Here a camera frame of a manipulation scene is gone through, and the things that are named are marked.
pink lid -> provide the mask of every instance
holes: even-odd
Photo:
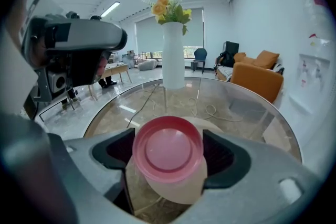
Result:
[[[164,116],[141,127],[133,143],[133,158],[144,176],[162,183],[178,182],[201,163],[203,143],[189,121]]]

blue chair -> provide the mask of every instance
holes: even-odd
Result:
[[[205,58],[208,55],[208,53],[206,52],[206,49],[201,48],[201,49],[196,49],[194,52],[194,55],[195,55],[195,59],[194,59],[194,64],[193,64],[193,73],[194,73],[194,70],[196,70],[196,62],[202,62],[203,63],[202,74],[203,74]]]

glass table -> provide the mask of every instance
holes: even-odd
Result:
[[[221,130],[276,146],[301,162],[293,131],[272,104],[245,88],[216,79],[186,77],[185,87],[178,90],[163,88],[162,80],[135,86],[105,105],[84,137],[127,127],[137,132],[146,122],[165,115],[185,118],[200,133],[202,129]],[[135,215],[146,222],[171,222],[190,206],[162,198],[135,168],[132,158],[126,178]]]

roller shade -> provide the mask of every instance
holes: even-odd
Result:
[[[192,9],[192,20],[187,24],[188,32],[182,37],[183,46],[203,47],[202,9]],[[136,42],[138,52],[162,51],[163,31],[155,17],[136,23]]]

white vase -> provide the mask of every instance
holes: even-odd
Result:
[[[166,89],[184,87],[183,24],[165,23],[163,28],[162,76]]]

